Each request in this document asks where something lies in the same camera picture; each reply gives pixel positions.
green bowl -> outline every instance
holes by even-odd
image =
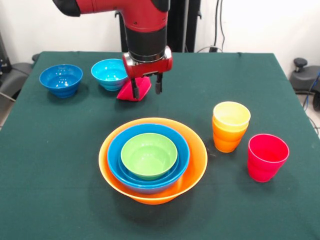
[[[123,165],[144,180],[155,180],[175,164],[178,151],[166,136],[143,133],[129,139],[121,150]]]

cup rim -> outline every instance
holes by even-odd
[[[220,120],[220,119],[217,117],[217,115],[215,114],[215,111],[216,111],[216,109],[217,109],[217,107],[218,107],[219,105],[221,105],[221,104],[226,104],[226,103],[233,103],[233,104],[236,104],[236,105],[239,105],[239,106],[245,108],[245,110],[249,113],[249,118],[248,118],[248,120],[245,121],[245,122],[243,122],[243,123],[240,123],[240,124],[230,124],[230,123],[226,123],[226,122]],[[243,105],[243,104],[241,104],[241,103],[239,103],[239,102],[236,102],[236,101],[222,101],[222,102],[220,102],[220,103],[218,103],[217,105],[214,106],[212,113],[213,113],[213,116],[214,116],[218,121],[220,121],[221,123],[223,123],[223,124],[225,124],[225,125],[229,125],[229,126],[232,126],[232,127],[240,127],[240,126],[242,126],[242,125],[245,125],[245,124],[249,123],[249,121],[250,121],[250,119],[251,119],[251,112],[250,112],[250,110],[249,110],[245,105]]]
[[[258,157],[258,156],[252,151],[252,149],[251,149],[251,147],[250,147],[251,140],[254,139],[254,138],[256,138],[256,137],[258,137],[258,136],[262,136],[262,135],[274,137],[274,138],[279,139],[281,142],[284,143],[284,145],[285,145],[286,148],[287,148],[288,154],[286,155],[286,157],[285,157],[283,160],[280,160],[280,161],[267,161],[267,160],[264,160],[264,159]],[[254,135],[253,137],[251,137],[250,140],[249,140],[249,142],[248,142],[248,149],[250,150],[250,152],[251,152],[257,159],[259,159],[259,160],[261,160],[261,161],[263,161],[263,162],[265,162],[265,163],[269,163],[269,164],[282,163],[282,162],[286,161],[286,160],[288,159],[289,155],[290,155],[290,149],[289,149],[289,146],[286,144],[286,142],[285,142],[284,140],[282,140],[280,137],[275,136],[275,135],[273,135],[273,134],[268,134],[268,133],[259,133],[259,134]]]
[[[223,126],[220,126],[219,124],[217,124],[217,122],[215,121],[215,116],[212,117],[212,122],[215,124],[216,128],[218,128],[218,129],[220,129],[222,131],[228,132],[228,133],[239,133],[239,132],[242,132],[244,130],[247,130],[248,127],[249,127],[249,122],[247,122],[245,125],[243,125],[243,126],[245,126],[244,128],[227,130]]]

pink object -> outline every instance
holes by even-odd
[[[271,134],[258,134],[249,140],[248,173],[253,180],[265,183],[285,164],[290,154],[288,145]]]
[[[139,88],[139,93],[140,93],[140,98],[135,99],[134,95],[132,93],[132,85],[131,81],[127,81],[123,87],[121,88],[118,96],[116,97],[119,100],[127,100],[131,102],[139,102],[141,101],[149,92],[152,84],[150,81],[150,78],[145,76],[145,77],[137,77],[135,79],[136,85]]]

orange cup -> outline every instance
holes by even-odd
[[[244,129],[231,131],[217,124],[215,118],[212,117],[213,141],[216,149],[223,153],[233,152],[245,135],[248,125],[249,123],[244,126]]]

orange bowl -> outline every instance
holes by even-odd
[[[182,177],[170,188],[155,194],[142,194],[128,189],[114,177],[114,175],[109,169],[107,159],[109,145],[111,141],[115,138],[115,136],[117,136],[119,133],[121,133],[129,127],[147,123],[162,124],[170,128],[173,128],[185,138],[190,148],[189,165]],[[207,162],[208,155],[205,144],[191,128],[187,127],[186,125],[180,122],[158,117],[141,118],[121,125],[112,133],[110,133],[110,135],[104,140],[99,152],[100,171],[104,179],[108,182],[108,184],[115,190],[117,190],[119,193],[126,195],[140,203],[148,205],[158,205],[167,203],[172,199],[176,198],[177,196],[190,190],[200,181],[200,179],[204,175],[207,168]]]

